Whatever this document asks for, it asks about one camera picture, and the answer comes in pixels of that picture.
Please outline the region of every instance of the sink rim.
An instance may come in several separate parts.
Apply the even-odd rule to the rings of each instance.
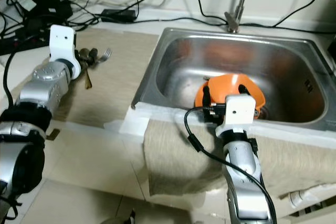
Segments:
[[[138,102],[146,102],[146,101],[143,101],[143,96],[146,93],[146,90],[150,86],[152,90],[155,89],[155,91],[158,93],[156,95],[157,95],[157,98],[161,100],[160,106],[166,106],[170,108],[181,108],[181,106],[176,106],[169,99],[167,99],[167,97],[165,97],[161,93],[161,91],[158,89],[156,85],[156,76],[160,68],[160,63],[162,61],[162,58],[164,57],[164,53],[166,52],[167,48],[169,47],[171,42],[175,41],[176,39],[204,38],[204,37],[211,38],[211,39],[229,39],[229,40],[234,40],[234,41],[241,40],[241,41],[246,41],[246,42],[273,44],[273,45],[276,45],[281,48],[285,48],[295,53],[297,56],[300,57],[301,60],[303,60],[306,63],[313,77],[316,79],[316,83],[321,91],[321,94],[324,100],[323,112],[318,118],[312,121],[309,121],[309,122],[293,123],[293,122],[282,122],[282,121],[271,121],[271,120],[258,120],[258,121],[270,123],[270,124],[281,124],[281,125],[287,125],[287,126],[306,127],[309,129],[319,129],[319,130],[323,129],[323,130],[336,131],[336,116],[334,117],[330,116],[330,114],[336,115],[336,110],[330,109],[330,103],[335,104],[335,107],[336,107],[336,99],[329,96],[330,95],[329,89],[332,89],[333,94],[336,94],[336,85],[335,85],[336,77],[333,74],[330,66],[328,65],[327,61],[325,60],[323,54],[321,53],[321,51],[319,50],[315,42],[310,39],[283,38],[283,37],[273,37],[273,36],[266,37],[266,36],[255,36],[255,35],[240,35],[240,34],[237,35],[237,34],[226,34],[226,33],[213,32],[213,31],[189,30],[189,29],[180,29],[180,28],[171,28],[171,27],[165,28],[156,45],[155,50],[153,51],[153,55],[146,69],[146,72],[141,80],[141,83],[135,93],[131,107],[135,109],[135,105]],[[307,57],[305,57],[303,52],[299,52],[293,48],[289,49],[288,47],[286,47],[286,45],[284,45],[285,42],[305,43],[313,51],[314,55],[309,56],[312,59],[309,60]],[[322,73],[320,73],[319,75],[316,73],[316,70],[314,69],[314,66],[312,66],[311,61],[319,62],[320,66],[318,66],[318,68],[322,68]],[[328,90],[326,90],[326,88],[324,87],[325,86],[323,84],[324,82],[328,82],[328,84],[332,84],[330,85],[331,87],[327,87]]]

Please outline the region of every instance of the beige mat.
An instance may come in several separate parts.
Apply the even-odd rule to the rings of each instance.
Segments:
[[[219,140],[213,137],[213,129],[191,129],[209,152],[218,156],[223,153]],[[184,125],[150,121],[144,152],[151,195],[193,194],[226,185],[221,165],[197,153],[186,136]],[[336,183],[336,150],[249,137],[257,139],[265,185],[272,195]]]
[[[109,47],[112,55],[95,69],[89,69],[92,89],[84,88],[83,77],[70,84],[54,119],[97,127],[124,119],[157,40],[156,35],[114,33],[93,28],[77,33],[76,49],[95,47],[99,54],[103,54]],[[13,97],[18,96],[29,79],[14,89]]]

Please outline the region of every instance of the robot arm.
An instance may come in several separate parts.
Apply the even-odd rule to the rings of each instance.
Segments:
[[[11,207],[17,215],[16,199],[41,181],[46,130],[70,81],[81,72],[75,43],[72,28],[53,25],[50,62],[33,72],[14,106],[0,116],[0,223]]]
[[[225,100],[224,123],[216,128],[223,139],[225,160],[238,166],[259,182],[260,162],[256,155],[256,142],[247,138],[246,129],[252,124],[256,102],[248,94],[228,95]],[[248,177],[223,165],[228,184],[227,200],[232,224],[272,224],[264,193]]]

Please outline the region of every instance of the orange object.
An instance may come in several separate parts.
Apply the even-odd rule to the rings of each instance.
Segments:
[[[223,76],[212,77],[204,83],[197,92],[195,106],[202,106],[203,88],[209,87],[211,102],[225,103],[225,98],[229,94],[240,94],[238,87],[244,85],[250,95],[256,100],[256,110],[260,113],[260,109],[265,105],[266,100],[261,89],[246,74],[225,74]]]

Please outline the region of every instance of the sink basin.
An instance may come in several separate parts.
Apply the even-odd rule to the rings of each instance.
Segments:
[[[336,130],[335,77],[313,41],[167,28],[132,106],[189,109],[206,78],[247,74],[263,91],[259,120]]]

